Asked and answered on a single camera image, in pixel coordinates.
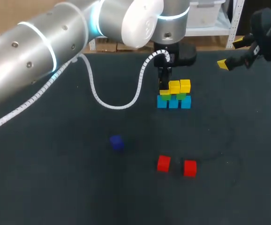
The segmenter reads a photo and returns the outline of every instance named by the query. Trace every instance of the black mat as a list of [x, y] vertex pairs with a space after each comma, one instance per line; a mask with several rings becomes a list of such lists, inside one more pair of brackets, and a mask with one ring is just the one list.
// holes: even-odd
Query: black mat
[[[83, 61], [71, 65], [0, 128], [0, 225], [271, 225], [271, 63], [219, 70], [230, 54], [200, 52], [174, 70], [172, 80], [191, 79], [190, 110], [156, 109], [152, 64], [124, 111], [98, 105]], [[131, 101], [146, 56], [89, 55], [100, 98]], [[109, 145], [117, 134], [123, 154]], [[169, 174], [155, 171], [160, 154], [172, 157]], [[198, 161], [196, 179], [182, 177], [181, 159]]]

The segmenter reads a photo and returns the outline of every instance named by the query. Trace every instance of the screw hole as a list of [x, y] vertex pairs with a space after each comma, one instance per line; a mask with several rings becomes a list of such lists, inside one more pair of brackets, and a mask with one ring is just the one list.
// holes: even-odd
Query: screw hole
[[167, 33], [164, 34], [165, 38], [170, 38], [171, 36], [172, 36], [172, 34], [170, 32], [167, 32]]
[[32, 62], [28, 62], [27, 64], [26, 64], [26, 67], [29, 69], [29, 68], [32, 68], [33, 67], [33, 64], [32, 64]]
[[17, 48], [18, 46], [19, 46], [19, 43], [18, 43], [18, 42], [14, 41], [14, 42], [12, 43], [12, 47]]

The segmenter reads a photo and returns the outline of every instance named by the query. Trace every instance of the cyan block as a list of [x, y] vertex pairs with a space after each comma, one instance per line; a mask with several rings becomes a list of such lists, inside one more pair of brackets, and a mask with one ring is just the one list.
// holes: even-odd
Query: cyan block
[[182, 109], [190, 109], [191, 108], [191, 96], [187, 95], [184, 100], [181, 101]]
[[169, 109], [177, 109], [179, 105], [179, 101], [176, 98], [176, 95], [172, 95], [171, 100], [168, 101]]
[[162, 100], [160, 95], [157, 96], [157, 108], [159, 109], [166, 109], [168, 106], [168, 101]]
[[124, 142], [120, 135], [110, 137], [110, 143], [114, 150], [122, 150], [124, 148]]

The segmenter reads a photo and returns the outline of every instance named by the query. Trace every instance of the yellow block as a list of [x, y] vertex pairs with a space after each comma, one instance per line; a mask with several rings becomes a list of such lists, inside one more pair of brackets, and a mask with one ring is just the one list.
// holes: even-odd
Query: yellow block
[[226, 64], [225, 64], [225, 61], [226, 61], [226, 60], [227, 60], [227, 59], [218, 61], [218, 65], [219, 65], [219, 67], [220, 67], [221, 69], [229, 70], [228, 67], [227, 67]]
[[234, 42], [239, 42], [239, 41], [242, 41], [242, 40], [243, 40], [243, 37], [240, 38], [240, 39], [238, 39], [238, 40], [236, 40], [236, 41], [234, 41]]
[[168, 86], [171, 94], [180, 94], [180, 81], [170, 81]]
[[169, 90], [159, 90], [159, 94], [160, 95], [170, 95], [170, 91]]
[[180, 85], [181, 85], [181, 89], [180, 89], [180, 93], [190, 93], [190, 80], [180, 80]]

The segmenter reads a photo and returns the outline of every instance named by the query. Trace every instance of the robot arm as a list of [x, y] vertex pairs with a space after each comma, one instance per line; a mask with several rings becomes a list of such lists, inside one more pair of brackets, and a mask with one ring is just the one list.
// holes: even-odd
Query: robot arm
[[0, 35], [0, 104], [81, 54], [95, 37], [144, 46], [163, 8], [163, 0], [69, 0], [20, 22]]

